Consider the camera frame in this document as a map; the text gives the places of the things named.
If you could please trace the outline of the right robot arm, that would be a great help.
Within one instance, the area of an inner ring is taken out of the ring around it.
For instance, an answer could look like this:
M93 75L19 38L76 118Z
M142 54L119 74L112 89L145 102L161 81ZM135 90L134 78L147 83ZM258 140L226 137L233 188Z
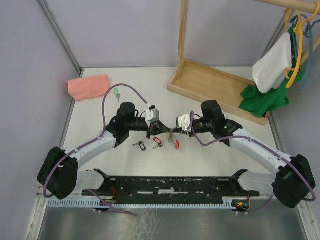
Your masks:
M275 197L288 208L295 208L301 201L314 202L317 199L314 189L316 182L307 158L298 154L291 156L274 149L250 134L239 123L225 118L215 100L201 104L203 116L194 118L194 112L176 118L175 131L197 138L199 134L211 133L213 141L200 142L208 147L221 142L250 157L267 170L256 173L249 170L229 183L231 193L236 196L244 192L256 191Z

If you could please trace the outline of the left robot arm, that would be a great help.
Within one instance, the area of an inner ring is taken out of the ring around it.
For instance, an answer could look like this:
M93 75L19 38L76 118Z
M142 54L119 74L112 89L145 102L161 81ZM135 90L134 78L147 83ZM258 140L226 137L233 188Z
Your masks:
M106 195L111 189L107 175L99 169L80 171L84 164L120 146L131 131L145 132L148 139L170 132L170 128L159 120L160 114L155 106L147 110L145 117L136 116L136 112L133 103L124 102L102 132L88 142L70 149L52 148L37 175L44 191L59 200L74 192L88 190Z

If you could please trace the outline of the red handled keyring holder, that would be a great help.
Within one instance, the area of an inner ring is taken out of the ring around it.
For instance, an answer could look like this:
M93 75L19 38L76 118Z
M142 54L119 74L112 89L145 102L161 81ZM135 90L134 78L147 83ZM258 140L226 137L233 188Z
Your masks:
M179 149L180 149L180 143L179 143L179 141L177 140L177 138L176 138L176 136L175 136L174 133L173 133L173 139L172 139L172 141L168 141L168 142L171 143L176 150L179 150Z

